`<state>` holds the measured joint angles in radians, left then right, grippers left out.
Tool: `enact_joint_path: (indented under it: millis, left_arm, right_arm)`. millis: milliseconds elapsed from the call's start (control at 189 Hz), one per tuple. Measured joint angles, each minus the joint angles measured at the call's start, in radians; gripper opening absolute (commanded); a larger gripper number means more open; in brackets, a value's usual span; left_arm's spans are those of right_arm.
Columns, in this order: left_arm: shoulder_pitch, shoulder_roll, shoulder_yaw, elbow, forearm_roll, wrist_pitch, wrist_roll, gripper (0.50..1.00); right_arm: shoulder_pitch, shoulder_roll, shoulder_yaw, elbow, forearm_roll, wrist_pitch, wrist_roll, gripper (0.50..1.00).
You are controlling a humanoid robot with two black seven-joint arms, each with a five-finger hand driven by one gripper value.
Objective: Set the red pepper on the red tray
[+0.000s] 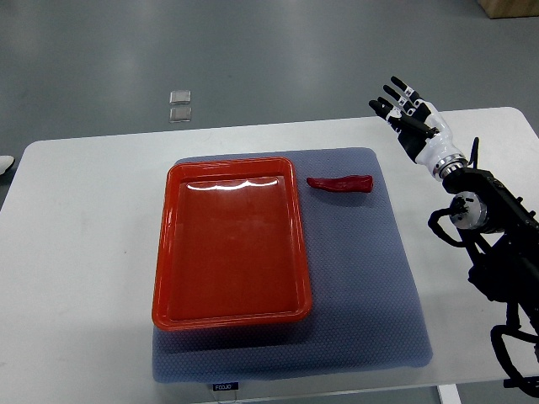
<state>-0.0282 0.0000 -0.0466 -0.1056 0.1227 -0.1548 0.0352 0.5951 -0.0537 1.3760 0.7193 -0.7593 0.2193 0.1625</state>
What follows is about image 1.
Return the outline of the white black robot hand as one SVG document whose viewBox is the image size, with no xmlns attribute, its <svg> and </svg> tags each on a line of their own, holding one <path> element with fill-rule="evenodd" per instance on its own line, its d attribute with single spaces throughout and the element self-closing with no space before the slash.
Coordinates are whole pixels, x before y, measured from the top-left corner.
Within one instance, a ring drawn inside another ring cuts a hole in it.
<svg viewBox="0 0 539 404">
<path fill-rule="evenodd" d="M 443 180 L 450 172 L 467 166 L 467 159 L 454 146 L 453 134 L 437 108 L 398 77 L 384 85 L 386 97 L 369 102 L 375 114 L 397 134 L 407 156 Z"/>
</svg>

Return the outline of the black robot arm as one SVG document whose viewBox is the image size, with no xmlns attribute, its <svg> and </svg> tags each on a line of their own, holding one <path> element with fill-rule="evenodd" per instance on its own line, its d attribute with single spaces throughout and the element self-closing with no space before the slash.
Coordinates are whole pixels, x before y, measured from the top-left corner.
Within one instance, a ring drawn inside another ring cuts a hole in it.
<svg viewBox="0 0 539 404">
<path fill-rule="evenodd" d="M 506 320 L 490 332 L 495 356 L 507 374 L 506 388 L 538 396 L 537 376 L 524 376 L 505 345 L 511 337 L 538 344 L 538 222 L 490 171 L 478 168 L 479 142 L 470 159 L 450 157 L 440 178 L 450 205 L 433 212 L 428 226 L 447 244 L 463 248 L 472 261 L 468 280 L 488 300 L 506 305 Z"/>
</svg>

